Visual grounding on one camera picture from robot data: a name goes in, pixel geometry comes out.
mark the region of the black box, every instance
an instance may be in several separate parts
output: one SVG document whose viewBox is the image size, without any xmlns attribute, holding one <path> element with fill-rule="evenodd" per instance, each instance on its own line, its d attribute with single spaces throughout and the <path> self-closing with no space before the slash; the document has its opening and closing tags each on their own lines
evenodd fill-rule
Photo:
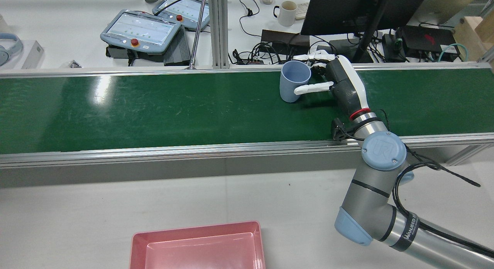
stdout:
<svg viewBox="0 0 494 269">
<path fill-rule="evenodd" d="M 262 30 L 261 42 L 268 42 L 280 55 L 307 54 L 310 49 L 309 36 L 294 33 L 277 32 L 275 30 Z M 259 51 L 275 53 L 269 47 L 260 46 Z"/>
<path fill-rule="evenodd" d="M 403 39 L 404 52 L 410 58 L 423 58 L 427 52 L 439 56 L 444 48 L 456 43 L 450 30 L 427 27 L 404 26 L 396 31 L 396 37 Z M 453 61 L 458 56 L 457 46 L 452 46 L 443 54 L 442 60 Z"/>
</svg>

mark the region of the robotic arm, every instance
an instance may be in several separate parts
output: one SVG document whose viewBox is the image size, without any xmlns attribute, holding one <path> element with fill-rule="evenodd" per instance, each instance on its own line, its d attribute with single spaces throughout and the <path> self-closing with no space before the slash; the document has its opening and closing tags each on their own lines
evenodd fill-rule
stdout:
<svg viewBox="0 0 494 269">
<path fill-rule="evenodd" d="M 416 214 L 409 212 L 405 216 L 388 204 L 397 176 L 408 167 L 406 146 L 369 109 L 365 87 L 348 59 L 337 56 L 325 61 L 325 76 L 334 82 L 330 91 L 352 125 L 347 130 L 335 119 L 333 137 L 337 140 L 352 137 L 362 148 L 362 160 L 335 222 L 337 231 L 364 246 L 376 239 L 440 268 L 494 268 L 493 258 L 419 228 L 420 218 Z M 448 234 L 459 237 L 452 232 Z"/>
</svg>

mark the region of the computer monitor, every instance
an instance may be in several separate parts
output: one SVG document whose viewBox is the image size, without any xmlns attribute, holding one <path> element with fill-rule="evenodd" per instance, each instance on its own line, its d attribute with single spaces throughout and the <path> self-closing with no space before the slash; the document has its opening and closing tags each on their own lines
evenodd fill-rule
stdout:
<svg viewBox="0 0 494 269">
<path fill-rule="evenodd" d="M 358 44 L 332 42 L 352 62 L 372 62 L 367 53 L 376 30 L 406 25 L 423 0 L 310 0 L 301 35 L 364 32 Z"/>
</svg>

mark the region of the metal pole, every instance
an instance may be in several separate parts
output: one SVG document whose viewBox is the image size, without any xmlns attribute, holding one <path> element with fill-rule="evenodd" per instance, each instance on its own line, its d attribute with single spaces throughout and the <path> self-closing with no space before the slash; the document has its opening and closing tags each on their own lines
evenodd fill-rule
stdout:
<svg viewBox="0 0 494 269">
<path fill-rule="evenodd" d="M 189 69 L 194 69 L 194 65 L 196 64 L 197 45 L 199 43 L 199 34 L 201 33 L 201 24 L 203 21 L 205 5 L 206 5 L 206 0 L 203 0 L 201 2 L 201 9 L 199 10 L 199 21 L 197 22 L 196 36 L 194 37 L 194 46 L 192 47 L 192 56 L 190 58 Z"/>
</svg>

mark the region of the aluminum rail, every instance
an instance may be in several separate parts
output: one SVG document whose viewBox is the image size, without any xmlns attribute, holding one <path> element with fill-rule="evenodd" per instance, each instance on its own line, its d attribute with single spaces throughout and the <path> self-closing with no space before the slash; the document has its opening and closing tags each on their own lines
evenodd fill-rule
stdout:
<svg viewBox="0 0 494 269">
<path fill-rule="evenodd" d="M 402 137 L 402 140 L 411 148 L 450 145 L 491 145 L 494 144 L 494 133 L 409 136 Z M 99 151 L 76 152 L 19 153 L 0 155 L 0 167 L 44 167 L 305 153 L 331 153 L 358 151 L 359 149 L 359 145 L 354 140 L 342 142 L 323 140 L 105 149 Z"/>
</svg>

